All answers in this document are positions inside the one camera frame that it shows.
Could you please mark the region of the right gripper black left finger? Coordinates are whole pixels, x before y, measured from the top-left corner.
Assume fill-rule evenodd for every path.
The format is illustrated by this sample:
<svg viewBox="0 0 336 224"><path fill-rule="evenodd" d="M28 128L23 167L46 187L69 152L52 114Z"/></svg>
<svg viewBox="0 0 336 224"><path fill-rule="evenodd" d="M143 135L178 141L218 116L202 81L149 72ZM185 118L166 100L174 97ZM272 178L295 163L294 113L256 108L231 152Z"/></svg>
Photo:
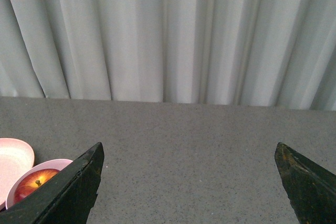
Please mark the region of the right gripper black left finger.
<svg viewBox="0 0 336 224"><path fill-rule="evenodd" d="M98 142L21 202L1 223L86 223L97 199L104 162Z"/></svg>

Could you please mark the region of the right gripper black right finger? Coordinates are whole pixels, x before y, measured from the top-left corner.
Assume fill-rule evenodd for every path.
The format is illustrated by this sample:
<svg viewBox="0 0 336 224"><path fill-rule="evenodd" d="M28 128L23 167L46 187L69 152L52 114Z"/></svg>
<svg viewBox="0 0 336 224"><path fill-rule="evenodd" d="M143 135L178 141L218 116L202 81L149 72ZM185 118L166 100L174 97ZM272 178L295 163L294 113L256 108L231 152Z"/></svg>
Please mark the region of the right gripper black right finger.
<svg viewBox="0 0 336 224"><path fill-rule="evenodd" d="M335 223L335 174L279 142L275 162L300 223Z"/></svg>

